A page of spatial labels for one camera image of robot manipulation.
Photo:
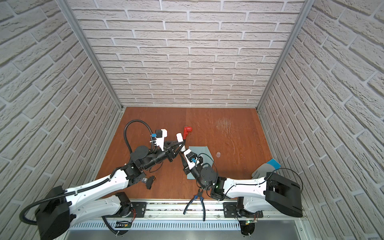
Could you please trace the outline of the white glue stick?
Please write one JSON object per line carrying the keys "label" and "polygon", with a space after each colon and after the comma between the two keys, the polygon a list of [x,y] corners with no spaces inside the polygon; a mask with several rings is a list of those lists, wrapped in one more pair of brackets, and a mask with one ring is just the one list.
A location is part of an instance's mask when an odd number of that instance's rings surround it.
{"label": "white glue stick", "polygon": [[185,147],[185,141],[183,139],[183,135],[181,133],[177,133],[176,137],[177,137],[178,143],[181,143],[180,144],[181,152],[184,152],[186,150],[186,147]]}

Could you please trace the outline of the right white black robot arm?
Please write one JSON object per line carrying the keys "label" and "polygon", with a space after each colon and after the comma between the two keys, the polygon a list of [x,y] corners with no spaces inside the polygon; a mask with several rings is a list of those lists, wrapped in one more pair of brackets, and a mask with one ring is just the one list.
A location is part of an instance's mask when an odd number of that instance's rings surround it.
{"label": "right white black robot arm", "polygon": [[259,211],[276,209],[289,217],[303,217],[302,189],[300,185],[276,171],[267,172],[265,177],[250,180],[235,180],[220,177],[211,166],[203,166],[203,158],[187,150],[181,154],[186,174],[192,174],[199,187],[198,193],[185,207],[186,214],[193,201],[199,199],[206,217],[203,193],[211,190],[209,196],[217,201],[238,199],[240,216],[248,217]]}

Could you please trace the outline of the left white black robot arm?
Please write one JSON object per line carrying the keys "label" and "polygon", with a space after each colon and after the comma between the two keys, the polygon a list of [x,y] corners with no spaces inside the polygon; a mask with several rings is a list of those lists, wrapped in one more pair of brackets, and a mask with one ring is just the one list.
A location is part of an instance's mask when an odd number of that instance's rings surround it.
{"label": "left white black robot arm", "polygon": [[155,178],[148,178],[146,172],[165,160],[172,162],[185,151],[186,137],[191,130],[185,127],[183,133],[176,135],[175,141],[165,140],[168,135],[165,129],[150,132],[151,147],[139,146],[134,151],[129,148],[130,159],[127,164],[88,184],[69,189],[61,186],[51,189],[45,199],[21,210],[20,221],[37,226],[42,240],[54,240],[79,223],[99,217],[105,220],[108,216],[125,217],[135,213],[123,190],[142,180],[150,189]]}

